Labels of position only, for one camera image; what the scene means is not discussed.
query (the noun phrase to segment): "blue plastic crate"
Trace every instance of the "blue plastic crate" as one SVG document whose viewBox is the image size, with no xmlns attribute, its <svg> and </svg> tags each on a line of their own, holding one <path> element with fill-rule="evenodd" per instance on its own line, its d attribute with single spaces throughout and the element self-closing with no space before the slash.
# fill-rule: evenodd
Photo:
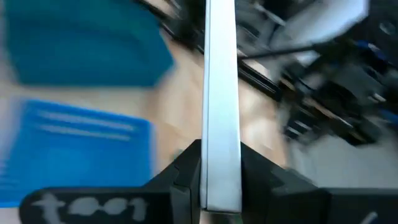
<svg viewBox="0 0 398 224">
<path fill-rule="evenodd" d="M 0 178 L 0 207 L 44 187 L 128 187 L 152 177 L 150 122 L 27 100 Z"/>
</svg>

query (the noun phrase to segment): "black plastic mount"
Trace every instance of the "black plastic mount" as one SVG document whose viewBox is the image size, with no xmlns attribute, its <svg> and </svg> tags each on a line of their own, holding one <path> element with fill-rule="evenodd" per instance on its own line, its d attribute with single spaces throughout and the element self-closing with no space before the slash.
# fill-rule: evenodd
<svg viewBox="0 0 398 224">
<path fill-rule="evenodd" d="M 199 224 L 201 141 L 143 187 L 56 188 L 28 195 L 23 224 Z M 241 144 L 244 223 L 398 223 L 398 190 L 320 189 Z"/>
</svg>

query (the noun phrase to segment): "wooden floor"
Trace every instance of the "wooden floor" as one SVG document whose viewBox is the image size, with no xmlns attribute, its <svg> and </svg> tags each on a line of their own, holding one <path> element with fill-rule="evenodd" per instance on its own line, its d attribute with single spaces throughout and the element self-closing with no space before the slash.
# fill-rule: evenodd
<svg viewBox="0 0 398 224">
<path fill-rule="evenodd" d="M 203 56 L 171 42 L 166 35 L 164 39 L 175 59 L 175 66 L 153 90 L 20 86 L 13 81 L 12 68 L 8 66 L 6 55 L 3 55 L 0 63 L 0 115 L 7 110 L 13 96 L 29 96 L 148 119 L 156 128 L 156 167 L 160 171 L 179 150 L 185 149 L 194 139 L 201 138 L 203 89 Z M 252 66 L 267 75 L 261 65 L 253 63 Z M 275 121 L 272 100 L 239 81 L 239 110 L 242 142 L 280 166 L 285 166 L 284 143 Z M 16 217 L 16 210 L 0 210 L 3 223 L 19 223 Z"/>
</svg>

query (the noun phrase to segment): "white metal bar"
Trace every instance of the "white metal bar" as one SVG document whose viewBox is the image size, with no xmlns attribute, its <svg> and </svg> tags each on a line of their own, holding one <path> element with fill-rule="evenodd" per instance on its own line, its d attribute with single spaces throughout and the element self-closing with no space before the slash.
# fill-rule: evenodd
<svg viewBox="0 0 398 224">
<path fill-rule="evenodd" d="M 242 207 L 234 0 L 206 1 L 200 199 L 204 209 Z"/>
</svg>

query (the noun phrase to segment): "black machine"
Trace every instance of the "black machine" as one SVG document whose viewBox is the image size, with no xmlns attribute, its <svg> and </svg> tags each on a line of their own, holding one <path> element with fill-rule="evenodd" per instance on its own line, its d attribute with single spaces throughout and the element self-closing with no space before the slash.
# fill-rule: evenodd
<svg viewBox="0 0 398 224">
<path fill-rule="evenodd" d="M 141 3 L 159 18 L 161 26 L 175 40 L 191 49 L 205 51 L 204 2 L 180 2 L 183 9 L 178 19 L 171 19 L 151 5 Z M 278 102 L 286 99 L 294 103 L 285 127 L 285 135 L 290 139 L 310 131 L 319 135 L 324 132 L 323 127 L 327 127 L 352 145 L 377 141 L 380 134 L 367 120 L 367 115 L 376 114 L 375 108 L 394 110 L 395 85 L 391 84 L 394 77 L 388 74 L 398 64 L 398 52 L 394 48 L 398 40 L 396 9 L 395 1 L 371 1 L 369 16 L 364 21 L 327 43 L 238 57 L 238 76 Z M 307 67 L 296 63 L 286 66 L 279 83 L 272 83 L 244 63 L 249 59 L 308 50 L 317 51 L 320 57 Z M 303 79 L 315 72 L 325 73 L 327 79 L 313 90 Z M 361 83 L 352 85 L 352 79 Z M 204 154 L 207 145 L 209 141 L 205 138 L 194 141 L 143 187 L 38 190 L 21 203 L 21 222 L 198 224 L 202 209 L 234 213 L 201 205 L 203 178 L 207 181 L 207 190 L 214 187 L 210 178 L 221 185 L 227 182 L 227 176 L 219 172 L 217 178 L 211 177 L 215 169 L 210 169 L 214 166 L 210 166 L 209 158 L 215 156 Z M 235 212 L 241 214 L 243 223 L 398 223 L 398 190 L 318 188 L 243 143 L 236 152 L 239 156 L 235 162 L 239 164 L 231 167 L 238 169 L 228 174 L 238 181 L 236 185 L 225 186 L 239 188 L 231 197 L 236 196 L 241 203 Z M 221 163 L 218 168 L 222 170 L 224 161 L 216 162 Z M 229 202 L 221 203 L 228 207 Z"/>
</svg>

